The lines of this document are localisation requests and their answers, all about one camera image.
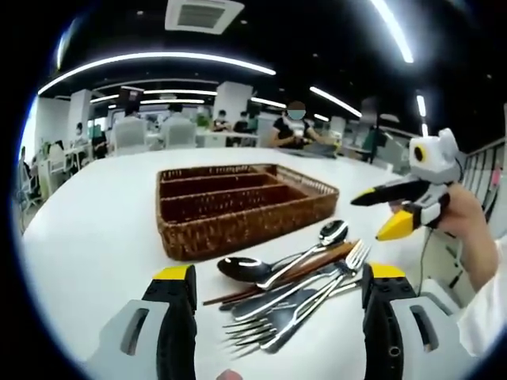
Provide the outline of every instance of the pillar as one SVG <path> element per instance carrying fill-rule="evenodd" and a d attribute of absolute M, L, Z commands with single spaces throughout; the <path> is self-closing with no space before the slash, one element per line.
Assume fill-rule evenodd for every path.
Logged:
<path fill-rule="evenodd" d="M 345 136 L 345 126 L 347 125 L 347 120 L 340 116 L 331 117 L 330 123 L 330 131 L 339 132 L 341 137 Z"/>
<path fill-rule="evenodd" d="M 68 142 L 67 121 L 71 103 L 60 99 L 39 97 L 35 111 L 35 149 L 44 143 Z"/>
<path fill-rule="evenodd" d="M 227 121 L 234 125 L 239 120 L 239 114 L 246 111 L 252 90 L 252 86 L 241 83 L 224 82 L 219 85 L 213 105 L 213 119 L 216 119 L 219 111 L 223 109 L 227 112 Z"/>
<path fill-rule="evenodd" d="M 88 135 L 88 117 L 90 115 L 90 101 L 92 93 L 88 89 L 82 89 L 71 95 L 71 107 L 67 121 L 67 141 L 72 141 L 76 136 L 76 126 L 82 123 L 82 133 Z"/>

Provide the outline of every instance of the woven tray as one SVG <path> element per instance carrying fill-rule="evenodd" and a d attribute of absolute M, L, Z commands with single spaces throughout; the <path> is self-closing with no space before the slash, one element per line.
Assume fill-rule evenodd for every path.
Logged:
<path fill-rule="evenodd" d="M 156 198 L 167 256 L 205 260 L 329 218 L 338 190 L 279 165 L 210 166 L 159 172 Z"/>

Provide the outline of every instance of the wooden chopsticks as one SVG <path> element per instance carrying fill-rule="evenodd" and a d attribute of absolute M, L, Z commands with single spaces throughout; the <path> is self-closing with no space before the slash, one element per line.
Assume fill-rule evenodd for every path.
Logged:
<path fill-rule="evenodd" d="M 329 251 L 322 253 L 312 261 L 308 261 L 299 267 L 291 269 L 281 278 L 280 281 L 275 283 L 275 286 L 272 289 L 276 289 L 287 283 L 292 283 L 294 281 L 302 279 L 304 276 L 312 273 L 313 271 L 321 267 L 324 267 L 328 264 L 333 263 L 334 261 L 345 258 L 352 250 L 352 248 L 354 248 L 354 245 L 356 245 L 356 241 L 354 243 L 344 243 L 336 247 L 335 249 L 331 249 Z M 203 306 L 214 305 L 220 302 L 229 303 L 241 301 L 242 299 L 251 297 L 253 295 L 259 295 L 260 293 L 263 293 L 263 290 L 260 289 L 259 287 L 256 287 L 255 285 L 252 285 L 250 287 L 247 287 L 244 291 L 239 291 L 233 294 L 224 295 L 222 297 L 209 299 L 203 302 Z"/>

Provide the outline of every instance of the white chair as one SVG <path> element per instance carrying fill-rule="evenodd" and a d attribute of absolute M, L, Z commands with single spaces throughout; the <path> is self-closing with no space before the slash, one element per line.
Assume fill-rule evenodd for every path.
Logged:
<path fill-rule="evenodd" d="M 25 165 L 23 165 L 22 162 L 18 165 L 18 174 L 17 174 L 17 180 L 18 180 L 18 200 L 21 207 L 21 212 L 23 213 L 23 216 L 25 216 L 25 212 L 31 207 L 36 206 L 38 202 L 41 201 L 41 198 L 39 196 L 34 197 L 32 196 L 32 191 L 37 186 L 37 177 L 35 177 L 36 184 L 34 188 L 32 188 L 32 183 L 30 181 L 29 173 L 26 170 Z"/>
<path fill-rule="evenodd" d="M 196 147 L 197 125 L 184 117 L 172 117 L 162 125 L 166 149 Z"/>
<path fill-rule="evenodd" d="M 49 147 L 49 174 L 65 173 L 72 166 L 73 158 L 70 164 L 67 164 L 67 158 L 63 149 L 58 144 Z"/>
<path fill-rule="evenodd" d="M 146 141 L 146 121 L 134 117 L 126 117 L 118 122 L 111 133 L 115 156 L 143 153 L 149 150 Z"/>

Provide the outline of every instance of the table surface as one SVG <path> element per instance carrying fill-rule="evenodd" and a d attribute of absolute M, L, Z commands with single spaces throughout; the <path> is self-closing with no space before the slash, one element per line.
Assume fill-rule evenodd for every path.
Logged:
<path fill-rule="evenodd" d="M 350 205 L 366 188 L 396 177 L 363 162 L 298 158 L 263 148 L 158 151 L 94 161 L 42 206 L 25 231 L 21 250 L 43 320 L 71 358 L 88 359 L 104 324 L 130 299 L 142 297 L 153 274 L 177 264 L 165 255 L 157 231 L 155 174 L 161 169 L 253 163 L 281 164 L 339 188 L 335 217 L 349 222 L 349 240 L 363 238 L 372 246 L 370 261 L 408 268 L 420 260 L 422 230 L 401 241 L 378 242 L 374 236 L 390 215 L 388 206 Z M 273 262 L 312 246 L 324 224 L 236 255 Z M 216 269 L 217 260 L 196 265 L 199 302 L 238 289 Z M 197 378 L 212 379 L 231 368 L 245 380 L 362 379 L 363 316 L 360 291 L 354 291 L 326 302 L 277 354 L 242 356 L 248 350 L 234 351 L 221 329 L 230 315 L 218 306 L 199 306 Z"/>

